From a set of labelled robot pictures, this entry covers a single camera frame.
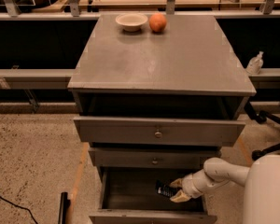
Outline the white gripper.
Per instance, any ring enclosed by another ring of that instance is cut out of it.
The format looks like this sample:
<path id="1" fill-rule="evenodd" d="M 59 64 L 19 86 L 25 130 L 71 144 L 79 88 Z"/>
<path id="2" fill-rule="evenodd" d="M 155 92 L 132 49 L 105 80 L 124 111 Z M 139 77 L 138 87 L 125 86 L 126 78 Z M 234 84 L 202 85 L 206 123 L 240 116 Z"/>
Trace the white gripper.
<path id="1" fill-rule="evenodd" d="M 170 198 L 173 203 L 188 202 L 191 198 L 198 198 L 202 196 L 210 185 L 210 178 L 206 175 L 204 170 L 189 174 L 183 178 L 178 178 L 170 183 L 171 188 L 181 188 L 176 195 Z"/>

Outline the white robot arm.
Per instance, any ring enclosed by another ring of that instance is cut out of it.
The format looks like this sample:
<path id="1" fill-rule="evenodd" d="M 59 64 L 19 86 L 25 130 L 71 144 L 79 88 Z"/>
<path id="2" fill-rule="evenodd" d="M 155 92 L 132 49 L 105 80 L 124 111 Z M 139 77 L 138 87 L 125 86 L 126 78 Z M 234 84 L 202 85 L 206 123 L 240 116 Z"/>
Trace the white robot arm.
<path id="1" fill-rule="evenodd" d="M 170 184 L 178 188 L 170 200 L 187 202 L 230 181 L 244 188 L 243 224 L 280 224 L 280 155 L 265 155 L 250 167 L 208 159 L 202 170 Z"/>

